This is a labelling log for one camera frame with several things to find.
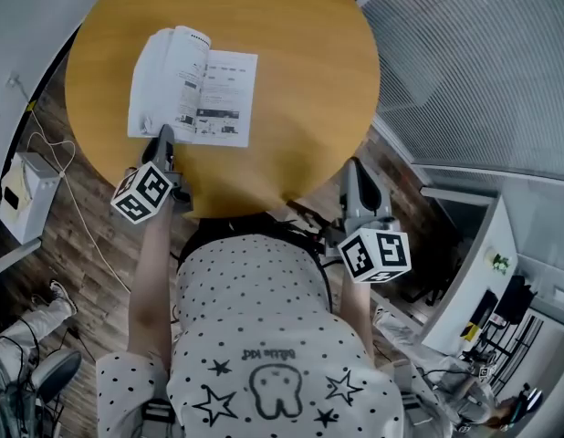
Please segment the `instruction manual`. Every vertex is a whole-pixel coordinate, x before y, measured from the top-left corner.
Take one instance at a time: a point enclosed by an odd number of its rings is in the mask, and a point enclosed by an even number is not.
[[[211,50],[190,27],[162,29],[134,68],[128,136],[155,137],[169,124],[178,142],[247,147],[256,67],[256,54]]]

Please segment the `round wooden table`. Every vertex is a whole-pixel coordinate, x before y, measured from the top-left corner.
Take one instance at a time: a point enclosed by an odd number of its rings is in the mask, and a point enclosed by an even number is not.
[[[248,148],[178,144],[196,217],[281,206],[338,171],[370,127],[380,70],[353,0],[99,0],[71,49],[68,116],[91,164],[116,186],[148,140],[128,138],[134,65],[149,36],[188,26],[212,48],[258,54]]]

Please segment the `desk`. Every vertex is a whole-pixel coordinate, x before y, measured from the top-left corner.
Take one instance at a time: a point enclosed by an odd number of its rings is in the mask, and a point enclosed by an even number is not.
[[[464,343],[460,333],[485,292],[491,290],[499,300],[505,293],[517,266],[516,245],[502,196],[492,199],[468,193],[441,192],[436,189],[423,189],[422,194],[459,203],[488,205],[475,241],[444,298],[424,325],[409,318],[406,313],[379,294],[374,294],[373,297],[378,304],[417,334],[423,345],[443,354],[457,355]],[[486,263],[485,254],[491,247],[510,258],[511,266],[504,275],[494,271]]]
[[[132,71],[148,37],[185,25],[213,48],[258,54],[249,148],[177,145],[191,216],[274,209],[324,183],[368,130],[379,97],[373,35],[353,0],[99,0],[66,80],[69,122],[116,185],[146,140],[127,137]]]

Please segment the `cartoon tooth print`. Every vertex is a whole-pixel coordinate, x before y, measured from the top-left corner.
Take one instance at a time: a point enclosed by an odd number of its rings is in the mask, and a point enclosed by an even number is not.
[[[280,414],[288,418],[302,413],[300,372],[284,363],[262,365],[249,376],[249,387],[256,397],[257,413],[266,420],[275,420]]]

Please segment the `white box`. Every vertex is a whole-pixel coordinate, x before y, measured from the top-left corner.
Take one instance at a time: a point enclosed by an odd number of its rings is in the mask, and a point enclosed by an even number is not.
[[[362,228],[339,244],[339,252],[354,282],[388,282],[412,269],[405,232]]]
[[[16,152],[10,164],[12,171],[23,163],[24,180],[31,201],[22,211],[19,193],[13,192],[5,183],[0,202],[0,221],[13,237],[24,245],[41,236],[55,192],[61,178],[40,154],[36,152]]]
[[[172,189],[172,182],[152,162],[121,181],[111,205],[133,224],[159,212]]]

